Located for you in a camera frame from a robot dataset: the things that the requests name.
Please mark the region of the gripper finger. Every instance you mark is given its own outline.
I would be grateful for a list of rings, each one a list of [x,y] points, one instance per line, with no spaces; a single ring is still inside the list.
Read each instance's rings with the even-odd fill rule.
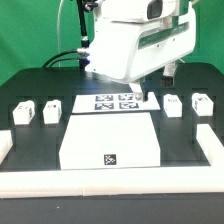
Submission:
[[[165,87],[170,87],[174,84],[175,73],[176,73],[175,62],[169,63],[164,67],[162,80],[163,80],[163,85]]]
[[[146,92],[143,90],[139,82],[130,83],[129,86],[133,92],[134,98],[137,101],[141,101],[141,102],[147,101]]]

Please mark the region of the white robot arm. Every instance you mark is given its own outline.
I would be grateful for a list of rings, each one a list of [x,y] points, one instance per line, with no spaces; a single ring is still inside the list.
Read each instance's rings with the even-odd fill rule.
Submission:
[[[145,99],[141,79],[163,69],[171,84],[177,61],[196,42],[196,15],[190,0],[95,0],[94,39],[85,71],[92,77],[128,84]]]

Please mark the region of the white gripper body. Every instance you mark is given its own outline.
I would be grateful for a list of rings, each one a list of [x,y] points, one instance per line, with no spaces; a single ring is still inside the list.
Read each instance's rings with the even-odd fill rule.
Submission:
[[[176,18],[122,23],[99,18],[89,47],[90,74],[131,83],[172,63],[194,49],[196,15],[192,7]]]

